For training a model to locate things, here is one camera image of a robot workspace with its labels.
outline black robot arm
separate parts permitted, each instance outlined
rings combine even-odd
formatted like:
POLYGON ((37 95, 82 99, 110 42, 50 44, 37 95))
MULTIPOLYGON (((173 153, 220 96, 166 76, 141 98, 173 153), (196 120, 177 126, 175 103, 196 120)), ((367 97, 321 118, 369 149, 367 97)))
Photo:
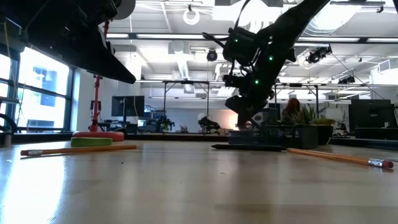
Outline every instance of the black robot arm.
POLYGON ((227 99, 225 105, 242 117, 242 122, 250 120, 265 107, 285 61, 295 62, 294 43, 328 3, 329 0, 303 0, 257 34, 237 27, 237 24, 234 29, 229 29, 229 37, 222 45, 223 56, 233 64, 238 62, 249 68, 249 72, 245 77, 232 76, 232 72, 224 76, 225 85, 239 88, 241 95, 227 99))

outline table surface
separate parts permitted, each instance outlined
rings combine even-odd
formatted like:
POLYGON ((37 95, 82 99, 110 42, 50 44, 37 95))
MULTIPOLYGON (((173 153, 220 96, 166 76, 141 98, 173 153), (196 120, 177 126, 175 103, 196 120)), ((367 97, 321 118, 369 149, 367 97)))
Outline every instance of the table surface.
MULTIPOLYGON (((138 150, 21 159, 0 149, 0 223, 396 223, 398 172, 210 142, 124 141, 138 150)), ((321 151, 397 158, 393 151, 321 151)))

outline white ceiling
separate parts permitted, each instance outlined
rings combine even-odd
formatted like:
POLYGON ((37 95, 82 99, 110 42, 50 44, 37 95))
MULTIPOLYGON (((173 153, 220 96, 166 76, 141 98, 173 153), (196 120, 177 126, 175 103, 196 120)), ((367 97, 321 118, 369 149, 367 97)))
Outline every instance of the white ceiling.
MULTIPOLYGON (((341 36, 383 36, 398 37, 398 15, 395 8, 391 7, 392 0, 387 0, 384 12, 376 13, 377 8, 363 8, 357 12, 346 24, 335 30, 331 35, 341 36)), ((197 24, 191 26, 184 22, 183 13, 186 6, 162 6, 157 3, 143 4, 137 3, 134 12, 130 17, 111 22, 109 32, 135 32, 135 33, 173 33, 173 34, 199 34, 207 32, 210 34, 227 34, 228 28, 234 25, 232 21, 214 21, 211 14, 213 7, 192 6, 193 9, 199 9, 205 13, 200 13, 200 20, 197 24)), ((178 70, 177 63, 167 59, 168 44, 171 40, 112 40, 113 44, 135 45, 146 64, 142 68, 142 74, 146 79, 151 79, 153 74, 171 74, 173 70, 178 70)), ((214 42, 210 41, 187 41, 189 46, 203 47, 208 50, 216 48, 221 53, 222 49, 214 42)), ((353 68, 364 82, 368 81, 369 69, 375 66, 375 63, 382 62, 388 56, 398 55, 397 45, 373 45, 373 44, 332 44, 333 53, 347 68, 353 68)), ((200 60, 188 61, 189 70, 203 70, 214 72, 217 62, 206 62, 206 53, 201 54, 200 60)), ((311 69, 306 69, 302 64, 294 67, 287 67, 283 72, 287 75, 284 80, 304 81, 310 75, 312 80, 317 82, 327 80, 333 75, 346 71, 342 64, 334 56, 316 64, 311 69)))

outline ductwork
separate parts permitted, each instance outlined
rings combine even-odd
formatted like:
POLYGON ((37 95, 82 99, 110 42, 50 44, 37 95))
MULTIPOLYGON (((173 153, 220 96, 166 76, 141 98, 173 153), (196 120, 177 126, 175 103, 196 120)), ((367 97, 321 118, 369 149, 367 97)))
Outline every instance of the ductwork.
POLYGON ((307 35, 330 35, 346 24, 362 6, 327 4, 304 30, 307 35))
MULTIPOLYGON (((187 58, 184 54, 185 43, 182 40, 175 40, 172 42, 172 50, 176 54, 178 70, 181 74, 181 79, 189 80, 189 70, 187 64, 187 58)), ((191 85, 184 85, 184 93, 195 93, 195 88, 191 85)))

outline window frame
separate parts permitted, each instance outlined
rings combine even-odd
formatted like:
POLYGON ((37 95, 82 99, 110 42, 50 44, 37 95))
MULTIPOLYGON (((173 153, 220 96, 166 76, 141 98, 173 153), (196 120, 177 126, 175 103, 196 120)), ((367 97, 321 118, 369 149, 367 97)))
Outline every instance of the window frame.
MULTIPOLYGON (((26 90, 31 90, 37 93, 43 93, 46 95, 50 96, 56 96, 56 97, 61 97, 65 99, 65 114, 63 117, 63 128, 36 128, 36 127, 18 127, 18 131, 26 131, 27 129, 32 130, 32 131, 61 131, 61 132, 69 132, 70 131, 70 120, 71 120, 71 114, 72 114, 72 94, 73 94, 73 83, 75 81, 75 68, 68 66, 69 68, 69 74, 68 74, 68 80, 67 80, 67 94, 59 94, 54 91, 50 90, 45 90, 43 88, 37 88, 35 86, 30 86, 30 85, 25 85, 23 83, 19 83, 19 71, 20 71, 20 66, 21 66, 21 56, 19 52, 16 54, 16 50, 10 49, 10 51, 13 53, 11 55, 11 69, 10 69, 10 74, 9 78, 0 78, 0 83, 5 83, 8 84, 8 93, 7 97, 15 98, 16 96, 14 95, 14 79, 17 84, 17 88, 25 88, 26 90)), ((4 54, 4 52, 1 50, 0 47, 0 54, 8 57, 7 54, 4 54)), ((16 106, 15 104, 6 104, 6 115, 11 117, 12 119, 15 119, 15 114, 16 114, 16 106)))

